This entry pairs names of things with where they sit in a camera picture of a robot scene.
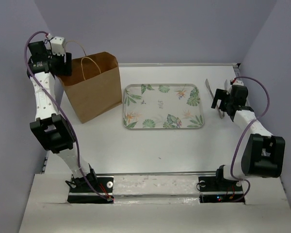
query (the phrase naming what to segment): red wire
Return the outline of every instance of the red wire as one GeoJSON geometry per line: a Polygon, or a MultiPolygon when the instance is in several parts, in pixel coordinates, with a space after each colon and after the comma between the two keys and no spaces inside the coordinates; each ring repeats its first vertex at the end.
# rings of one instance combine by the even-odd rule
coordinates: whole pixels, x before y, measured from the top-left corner
{"type": "Polygon", "coordinates": [[[99,184],[99,186],[100,186],[101,190],[105,193],[105,195],[109,198],[110,196],[108,195],[108,193],[107,193],[106,189],[104,188],[104,186],[101,183],[99,184]]]}
{"type": "Polygon", "coordinates": [[[235,189],[233,185],[232,185],[232,189],[233,189],[233,195],[232,195],[232,198],[233,198],[235,196],[235,189]]]}

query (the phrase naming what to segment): green leaf print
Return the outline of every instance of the green leaf print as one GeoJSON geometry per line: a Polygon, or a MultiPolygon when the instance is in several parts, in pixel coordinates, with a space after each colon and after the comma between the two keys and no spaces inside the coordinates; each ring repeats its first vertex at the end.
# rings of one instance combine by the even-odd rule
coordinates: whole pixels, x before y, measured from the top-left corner
{"type": "Polygon", "coordinates": [[[169,124],[173,124],[173,123],[177,123],[177,118],[175,117],[175,116],[173,116],[173,115],[170,115],[170,114],[168,114],[167,115],[167,122],[169,123],[169,124]]]}
{"type": "Polygon", "coordinates": [[[141,95],[146,91],[146,85],[141,84],[141,95]]]}
{"type": "Polygon", "coordinates": [[[201,123],[200,123],[200,121],[199,121],[199,118],[198,118],[198,116],[195,116],[195,118],[196,118],[196,120],[197,120],[198,124],[201,124],[201,123]]]}
{"type": "Polygon", "coordinates": [[[154,91],[154,89],[151,87],[150,84],[149,84],[146,88],[147,88],[149,91],[154,91]]]}
{"type": "Polygon", "coordinates": [[[138,96],[138,95],[130,95],[130,97],[132,97],[135,100],[141,100],[142,99],[142,97],[138,96]]]}
{"type": "Polygon", "coordinates": [[[151,119],[146,119],[142,123],[143,128],[155,128],[155,122],[151,119]]]}
{"type": "Polygon", "coordinates": [[[128,126],[126,126],[126,128],[128,128],[128,129],[132,129],[132,128],[135,127],[136,124],[137,124],[137,121],[136,121],[136,122],[133,122],[133,123],[131,123],[131,124],[129,124],[128,126]]]}
{"type": "Polygon", "coordinates": [[[197,122],[196,120],[190,120],[190,122],[199,125],[199,122],[197,122]]]}
{"type": "Polygon", "coordinates": [[[186,102],[190,106],[198,106],[200,98],[198,96],[190,96],[186,102]]]}
{"type": "Polygon", "coordinates": [[[134,101],[131,97],[128,97],[128,99],[130,100],[130,102],[136,103],[136,101],[134,101]]]}
{"type": "Polygon", "coordinates": [[[188,125],[187,127],[188,128],[198,128],[199,126],[198,125],[188,125]]]}
{"type": "Polygon", "coordinates": [[[204,123],[203,123],[203,117],[202,117],[202,115],[199,116],[199,119],[200,119],[200,123],[201,123],[201,124],[204,124],[204,123]]]}
{"type": "Polygon", "coordinates": [[[192,91],[191,91],[191,93],[190,93],[190,97],[191,96],[198,96],[198,89],[197,89],[197,87],[195,87],[192,91]]]}
{"type": "Polygon", "coordinates": [[[160,85],[159,86],[159,91],[162,92],[162,93],[167,93],[168,91],[170,91],[170,88],[169,88],[169,86],[160,85]]]}
{"type": "Polygon", "coordinates": [[[200,98],[198,97],[198,89],[195,87],[191,92],[190,92],[190,97],[188,101],[186,102],[190,106],[198,106],[200,98]]]}
{"type": "Polygon", "coordinates": [[[164,122],[163,124],[164,129],[171,129],[171,128],[176,128],[175,125],[169,124],[167,121],[164,122]]]}

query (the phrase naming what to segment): black mounting bracket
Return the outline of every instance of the black mounting bracket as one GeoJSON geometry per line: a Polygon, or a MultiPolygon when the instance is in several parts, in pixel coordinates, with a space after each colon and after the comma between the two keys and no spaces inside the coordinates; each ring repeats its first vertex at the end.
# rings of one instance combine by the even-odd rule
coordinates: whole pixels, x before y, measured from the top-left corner
{"type": "Polygon", "coordinates": [[[73,148],[75,138],[62,115],[53,114],[43,120],[38,118],[30,123],[30,129],[45,150],[58,154],[62,150],[73,148]]]}

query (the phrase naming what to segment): paper bag handle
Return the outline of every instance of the paper bag handle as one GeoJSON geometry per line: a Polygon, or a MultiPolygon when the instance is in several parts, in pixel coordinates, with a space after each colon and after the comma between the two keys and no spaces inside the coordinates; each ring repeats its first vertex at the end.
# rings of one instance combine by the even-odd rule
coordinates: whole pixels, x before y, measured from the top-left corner
{"type": "Polygon", "coordinates": [[[84,58],[87,58],[87,59],[91,60],[92,62],[94,62],[94,64],[97,66],[97,68],[99,70],[99,73],[101,74],[101,70],[100,70],[99,66],[97,65],[97,63],[92,58],[90,58],[90,57],[82,57],[82,59],[81,59],[81,68],[82,68],[82,74],[83,74],[84,80],[86,80],[86,78],[84,76],[84,70],[83,70],[83,59],[84,58]]]}
{"type": "Polygon", "coordinates": [[[68,40],[68,41],[65,43],[65,46],[64,46],[64,50],[65,50],[65,52],[66,52],[66,45],[67,45],[69,42],[77,43],[77,44],[82,48],[82,50],[83,50],[85,56],[87,56],[84,47],[83,47],[83,46],[82,46],[78,41],[76,41],[76,40],[68,40]]]}

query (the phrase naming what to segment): screw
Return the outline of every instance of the screw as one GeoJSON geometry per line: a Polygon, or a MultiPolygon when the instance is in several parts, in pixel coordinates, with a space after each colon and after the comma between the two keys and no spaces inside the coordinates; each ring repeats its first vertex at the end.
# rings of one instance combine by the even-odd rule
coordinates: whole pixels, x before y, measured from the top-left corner
{"type": "Polygon", "coordinates": [[[112,188],[113,187],[113,182],[109,181],[107,182],[107,188],[112,188]]]}

